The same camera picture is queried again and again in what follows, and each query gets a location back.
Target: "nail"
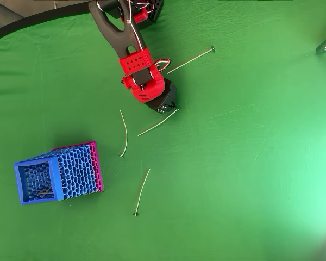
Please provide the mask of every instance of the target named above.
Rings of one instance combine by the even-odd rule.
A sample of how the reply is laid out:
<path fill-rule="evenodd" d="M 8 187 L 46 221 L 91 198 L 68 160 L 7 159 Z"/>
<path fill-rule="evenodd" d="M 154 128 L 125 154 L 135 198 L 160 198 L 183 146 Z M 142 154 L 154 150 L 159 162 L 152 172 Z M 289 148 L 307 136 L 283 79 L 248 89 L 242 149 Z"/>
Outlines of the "nail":
<path fill-rule="evenodd" d="M 197 56 L 191 58 L 190 60 L 184 62 L 183 64 L 179 65 L 178 67 L 176 67 L 176 68 L 174 68 L 174 69 L 168 71 L 167 74 L 169 74 L 169 73 L 171 73 L 171 72 L 177 70 L 178 68 L 183 67 L 183 66 L 186 65 L 186 64 L 189 64 L 190 62 L 192 62 L 192 61 L 198 59 L 199 57 L 202 57 L 203 55 L 205 55 L 205 54 L 207 54 L 207 53 L 215 52 L 215 51 L 216 51 L 216 50 L 215 50 L 215 47 L 214 47 L 214 46 L 211 46 L 210 49 L 208 49 L 207 51 L 205 51 L 205 52 L 203 52 L 203 53 L 201 53 L 201 54 L 199 54 L 199 55 L 197 55 Z"/>

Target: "green fabric backdrop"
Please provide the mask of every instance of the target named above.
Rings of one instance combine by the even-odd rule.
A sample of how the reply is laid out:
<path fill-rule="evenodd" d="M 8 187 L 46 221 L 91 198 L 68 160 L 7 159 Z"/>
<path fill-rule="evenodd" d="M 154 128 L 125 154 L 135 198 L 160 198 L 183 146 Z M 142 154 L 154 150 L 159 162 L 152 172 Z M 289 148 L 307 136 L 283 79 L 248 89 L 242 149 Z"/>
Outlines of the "green fabric backdrop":
<path fill-rule="evenodd" d="M 0 260 L 326 260 L 326 0 L 166 0 L 142 35 L 172 66 L 216 53 L 140 137 L 162 116 L 90 14 L 0 39 Z M 89 140 L 105 192 L 20 206 L 13 162 Z"/>

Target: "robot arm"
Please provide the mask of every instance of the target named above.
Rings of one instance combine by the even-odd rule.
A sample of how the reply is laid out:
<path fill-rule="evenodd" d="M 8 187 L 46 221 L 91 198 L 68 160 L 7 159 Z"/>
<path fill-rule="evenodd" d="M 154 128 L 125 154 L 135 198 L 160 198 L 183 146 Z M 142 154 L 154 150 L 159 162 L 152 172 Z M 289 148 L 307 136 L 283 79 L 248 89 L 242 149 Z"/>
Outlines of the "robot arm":
<path fill-rule="evenodd" d="M 122 78 L 124 86 L 131 89 L 133 96 L 139 102 L 163 113 L 176 107 L 176 87 L 160 74 L 157 64 L 162 59 L 153 61 L 138 29 L 136 22 L 147 20 L 148 12 L 152 8 L 149 3 L 146 3 L 132 0 L 130 3 L 133 6 L 132 16 L 130 16 L 128 0 L 91 1 L 89 9 L 100 32 L 119 57 L 124 72 Z M 113 17 L 118 17 L 120 14 L 124 21 L 124 30 L 121 31 L 112 24 L 104 11 Z M 133 46 L 135 51 L 130 53 L 129 46 Z"/>

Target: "red plastic bracket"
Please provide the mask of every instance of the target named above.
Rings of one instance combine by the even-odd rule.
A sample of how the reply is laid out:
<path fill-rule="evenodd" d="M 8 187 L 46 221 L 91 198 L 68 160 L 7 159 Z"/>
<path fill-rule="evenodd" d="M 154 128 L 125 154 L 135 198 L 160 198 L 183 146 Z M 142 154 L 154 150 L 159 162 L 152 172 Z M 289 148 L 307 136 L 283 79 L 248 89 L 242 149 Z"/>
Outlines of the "red plastic bracket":
<path fill-rule="evenodd" d="M 153 64 L 150 68 L 152 80 L 144 86 L 137 85 L 131 75 L 123 77 L 123 84 L 127 89 L 131 89 L 133 96 L 141 103 L 149 102 L 162 94 L 165 88 L 164 78 Z"/>
<path fill-rule="evenodd" d="M 142 51 L 131 53 L 129 56 L 118 61 L 125 75 L 130 75 L 139 70 L 149 68 L 153 63 L 153 59 L 147 47 Z"/>
<path fill-rule="evenodd" d="M 134 15 L 133 19 L 134 19 L 135 23 L 140 23 L 140 22 L 148 19 L 148 12 L 147 12 L 146 8 L 140 9 L 140 13 Z"/>

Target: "3d printed basket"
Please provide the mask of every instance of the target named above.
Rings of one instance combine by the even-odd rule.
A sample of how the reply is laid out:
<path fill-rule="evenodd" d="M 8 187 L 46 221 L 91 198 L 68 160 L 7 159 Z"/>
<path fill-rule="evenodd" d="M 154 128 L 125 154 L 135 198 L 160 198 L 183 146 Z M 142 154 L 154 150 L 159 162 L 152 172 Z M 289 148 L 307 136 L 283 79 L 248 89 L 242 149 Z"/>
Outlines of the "3d printed basket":
<path fill-rule="evenodd" d="M 22 205 L 104 191 L 95 141 L 54 148 L 14 166 Z"/>

